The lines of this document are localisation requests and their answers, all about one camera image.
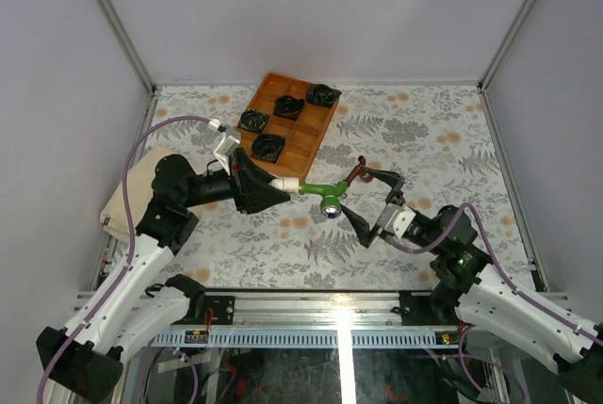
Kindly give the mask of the brown water faucet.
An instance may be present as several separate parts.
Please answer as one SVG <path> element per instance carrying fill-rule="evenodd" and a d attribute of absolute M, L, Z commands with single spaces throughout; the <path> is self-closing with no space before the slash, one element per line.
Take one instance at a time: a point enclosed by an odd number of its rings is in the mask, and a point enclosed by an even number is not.
<path fill-rule="evenodd" d="M 352 182 L 356 179 L 359 179 L 364 183 L 370 183 L 373 179 L 371 174 L 367 172 L 367 160 L 363 155 L 358 156 L 357 164 L 345 178 L 345 182 L 348 186 L 351 186 Z"/>

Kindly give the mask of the white pipe fitting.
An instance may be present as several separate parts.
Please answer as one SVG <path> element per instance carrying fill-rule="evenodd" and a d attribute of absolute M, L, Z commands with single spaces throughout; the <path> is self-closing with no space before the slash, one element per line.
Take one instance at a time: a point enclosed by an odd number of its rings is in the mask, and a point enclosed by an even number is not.
<path fill-rule="evenodd" d="M 301 182 L 296 177 L 277 177 L 269 183 L 273 188 L 287 193 L 299 194 Z"/>

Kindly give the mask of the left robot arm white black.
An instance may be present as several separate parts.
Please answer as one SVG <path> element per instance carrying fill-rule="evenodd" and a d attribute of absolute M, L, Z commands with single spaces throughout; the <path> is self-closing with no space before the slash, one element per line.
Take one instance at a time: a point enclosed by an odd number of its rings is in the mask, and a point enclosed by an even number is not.
<path fill-rule="evenodd" d="M 62 328 L 46 327 L 38 336 L 42 378 L 90 403 L 106 399 L 143 345 L 175 322 L 192 324 L 205 315 L 204 287 L 183 274 L 168 279 L 151 302 L 134 307 L 192 235 L 199 220 L 191 207 L 233 200 L 237 211 L 255 214 L 288 202 L 298 183 L 260 169 L 241 148 L 228 156 L 225 168 L 203 174 L 180 154 L 162 157 L 129 252 Z"/>

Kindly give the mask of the green water faucet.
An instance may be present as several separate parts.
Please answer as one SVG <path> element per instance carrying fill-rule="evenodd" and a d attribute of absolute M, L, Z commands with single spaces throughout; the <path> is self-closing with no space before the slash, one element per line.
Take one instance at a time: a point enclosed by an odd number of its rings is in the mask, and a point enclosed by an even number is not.
<path fill-rule="evenodd" d="M 316 195 L 320 197 L 319 209 L 325 218 L 338 218 L 342 214 L 340 199 L 349 188 L 346 181 L 339 181 L 334 185 L 300 183 L 301 195 Z"/>

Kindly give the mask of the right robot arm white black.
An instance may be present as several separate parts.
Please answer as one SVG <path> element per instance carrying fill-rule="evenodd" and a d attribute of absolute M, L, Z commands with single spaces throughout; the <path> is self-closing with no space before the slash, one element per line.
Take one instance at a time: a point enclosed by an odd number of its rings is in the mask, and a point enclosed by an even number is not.
<path fill-rule="evenodd" d="M 585 403 L 602 400 L 602 326 L 522 285 L 496 258 L 477 209 L 469 202 L 447 205 L 429 218 L 405 201 L 398 173 L 358 165 L 346 178 L 377 179 L 390 187 L 374 224 L 342 209 L 360 244 L 376 238 L 408 254 L 428 252 L 439 280 L 430 312 L 440 323 L 457 318 L 523 350 L 556 374 L 563 387 Z"/>

